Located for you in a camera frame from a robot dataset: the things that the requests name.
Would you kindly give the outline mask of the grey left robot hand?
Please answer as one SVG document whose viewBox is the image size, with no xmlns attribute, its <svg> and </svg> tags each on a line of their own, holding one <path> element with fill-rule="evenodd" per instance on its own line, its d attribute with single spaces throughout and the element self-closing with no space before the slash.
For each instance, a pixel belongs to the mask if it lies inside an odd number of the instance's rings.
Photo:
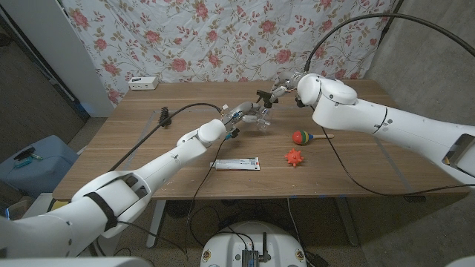
<svg viewBox="0 0 475 267">
<path fill-rule="evenodd" d="M 225 139 L 235 138 L 240 130 L 236 127 L 239 122 L 255 124 L 259 131 L 266 131 L 271 125 L 270 109 L 254 102 L 243 102 L 230 111 L 222 112 L 221 121 L 225 125 Z"/>
</svg>

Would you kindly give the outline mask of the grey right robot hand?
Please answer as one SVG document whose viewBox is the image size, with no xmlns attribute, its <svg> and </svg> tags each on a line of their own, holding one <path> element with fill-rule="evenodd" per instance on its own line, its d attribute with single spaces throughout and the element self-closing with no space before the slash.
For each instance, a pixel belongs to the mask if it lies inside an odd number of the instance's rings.
<svg viewBox="0 0 475 267">
<path fill-rule="evenodd" d="M 297 89 L 304 73 L 284 71 L 278 74 L 278 80 L 271 89 L 270 103 L 277 103 L 278 98 Z"/>
</svg>

